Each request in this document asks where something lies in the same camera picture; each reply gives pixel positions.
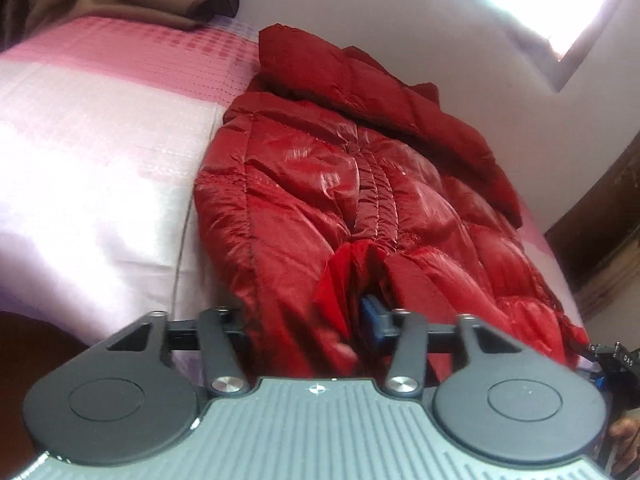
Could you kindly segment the person's right hand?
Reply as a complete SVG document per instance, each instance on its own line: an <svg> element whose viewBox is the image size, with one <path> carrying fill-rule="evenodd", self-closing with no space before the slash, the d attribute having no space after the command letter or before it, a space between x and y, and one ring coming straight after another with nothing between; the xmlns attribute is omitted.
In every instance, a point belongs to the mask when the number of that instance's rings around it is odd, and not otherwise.
<svg viewBox="0 0 640 480"><path fill-rule="evenodd" d="M612 474L620 474L634 464L639 457L639 419L624 416L613 422L608 434L617 443Z"/></svg>

